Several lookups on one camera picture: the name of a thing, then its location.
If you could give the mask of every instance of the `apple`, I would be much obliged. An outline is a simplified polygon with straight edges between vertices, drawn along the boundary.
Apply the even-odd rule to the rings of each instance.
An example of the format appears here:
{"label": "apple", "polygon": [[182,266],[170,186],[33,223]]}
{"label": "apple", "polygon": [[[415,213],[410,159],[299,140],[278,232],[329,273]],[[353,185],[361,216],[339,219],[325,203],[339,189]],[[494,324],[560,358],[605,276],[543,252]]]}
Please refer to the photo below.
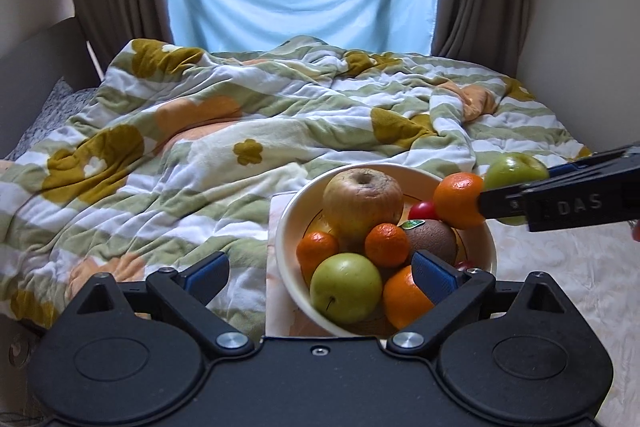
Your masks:
{"label": "apple", "polygon": [[382,295],[382,279],[374,264],[357,253],[339,253],[316,268],[309,287],[311,304],[338,324],[363,321]]}
{"label": "apple", "polygon": [[409,209],[409,216],[407,219],[440,220],[438,214],[436,214],[436,207],[433,204],[433,201],[421,201],[420,203],[414,204],[414,206]]}
{"label": "apple", "polygon": [[[506,187],[539,180],[546,180],[549,171],[538,159],[522,152],[503,153],[484,173],[484,189]],[[498,219],[505,225],[524,225],[524,216],[501,217]]]}
{"label": "apple", "polygon": [[322,213],[343,250],[361,251],[367,234],[382,223],[398,223],[404,195],[384,172],[355,168],[338,172],[322,194]]}

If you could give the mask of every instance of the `red cherry tomato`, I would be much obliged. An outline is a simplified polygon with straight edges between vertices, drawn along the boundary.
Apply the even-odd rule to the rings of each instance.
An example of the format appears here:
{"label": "red cherry tomato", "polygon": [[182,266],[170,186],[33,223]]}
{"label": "red cherry tomato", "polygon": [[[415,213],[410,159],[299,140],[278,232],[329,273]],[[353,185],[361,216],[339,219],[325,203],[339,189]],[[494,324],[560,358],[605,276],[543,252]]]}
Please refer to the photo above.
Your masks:
{"label": "red cherry tomato", "polygon": [[455,268],[456,270],[460,270],[461,272],[467,271],[469,268],[475,268],[475,267],[476,265],[471,261],[469,261],[468,259],[466,261],[460,261],[459,263],[456,263],[453,266],[453,268]]}
{"label": "red cherry tomato", "polygon": [[433,201],[421,201],[414,204],[409,210],[408,219],[436,219],[440,220],[438,214],[436,214],[436,208]]}

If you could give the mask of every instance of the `blue gripper pad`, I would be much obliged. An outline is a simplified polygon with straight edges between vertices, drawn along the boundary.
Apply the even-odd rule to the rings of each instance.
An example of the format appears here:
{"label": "blue gripper pad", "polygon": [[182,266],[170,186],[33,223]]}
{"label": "blue gripper pad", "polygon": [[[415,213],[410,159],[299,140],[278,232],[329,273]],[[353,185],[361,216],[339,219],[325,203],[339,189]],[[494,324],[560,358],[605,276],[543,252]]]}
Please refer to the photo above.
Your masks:
{"label": "blue gripper pad", "polygon": [[434,304],[444,301],[464,283],[462,272],[426,250],[414,253],[411,272],[415,285]]}
{"label": "blue gripper pad", "polygon": [[204,305],[218,295],[229,279],[229,259],[215,252],[180,272],[184,290]]}
{"label": "blue gripper pad", "polygon": [[556,165],[555,167],[551,167],[549,169],[549,177],[555,178],[556,176],[561,176],[562,174],[569,174],[569,172],[575,172],[580,170],[580,166],[574,163],[564,163],[562,165]]}

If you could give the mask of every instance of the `bed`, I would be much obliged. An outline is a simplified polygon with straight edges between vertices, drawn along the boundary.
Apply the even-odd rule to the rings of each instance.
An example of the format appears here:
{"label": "bed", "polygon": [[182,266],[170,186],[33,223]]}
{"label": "bed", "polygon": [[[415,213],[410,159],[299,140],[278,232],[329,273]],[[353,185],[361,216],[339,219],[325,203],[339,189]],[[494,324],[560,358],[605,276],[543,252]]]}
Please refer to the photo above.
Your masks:
{"label": "bed", "polygon": [[[358,162],[483,173],[504,151],[547,166],[589,153],[517,80],[466,62],[305,36],[238,54],[135,40],[0,177],[1,311],[47,328],[97,271],[142,280],[224,250],[230,281],[209,308],[257,339],[271,196]],[[490,225],[498,276],[550,272],[609,349],[601,420],[637,425],[640,249],[628,226]]]}
{"label": "bed", "polygon": [[77,112],[100,84],[75,17],[0,57],[0,75],[0,158],[12,160]]}

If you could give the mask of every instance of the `sticker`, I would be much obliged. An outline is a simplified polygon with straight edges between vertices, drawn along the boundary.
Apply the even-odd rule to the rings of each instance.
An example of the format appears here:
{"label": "sticker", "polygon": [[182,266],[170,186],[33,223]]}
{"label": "sticker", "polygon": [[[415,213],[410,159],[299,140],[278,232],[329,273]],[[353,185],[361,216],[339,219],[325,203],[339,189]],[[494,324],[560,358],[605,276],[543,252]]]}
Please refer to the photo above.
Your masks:
{"label": "sticker", "polygon": [[402,225],[400,225],[400,228],[403,230],[412,230],[412,229],[417,229],[418,227],[421,227],[424,224],[425,224],[424,219],[409,219],[408,221],[405,221],[404,223],[402,223]]}

